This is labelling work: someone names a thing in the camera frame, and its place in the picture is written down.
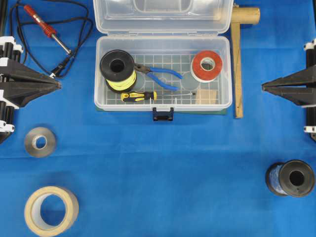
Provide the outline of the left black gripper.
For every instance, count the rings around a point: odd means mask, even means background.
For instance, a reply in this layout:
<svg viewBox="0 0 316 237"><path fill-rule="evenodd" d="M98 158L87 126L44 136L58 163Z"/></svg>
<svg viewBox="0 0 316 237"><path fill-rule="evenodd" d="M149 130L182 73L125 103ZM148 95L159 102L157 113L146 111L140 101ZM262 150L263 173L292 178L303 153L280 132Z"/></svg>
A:
<svg viewBox="0 0 316 237"><path fill-rule="evenodd" d="M14 131L14 112L38 97L61 89L55 79L30 69L20 63L23 47L12 36L0 38L0 143Z"/></svg>

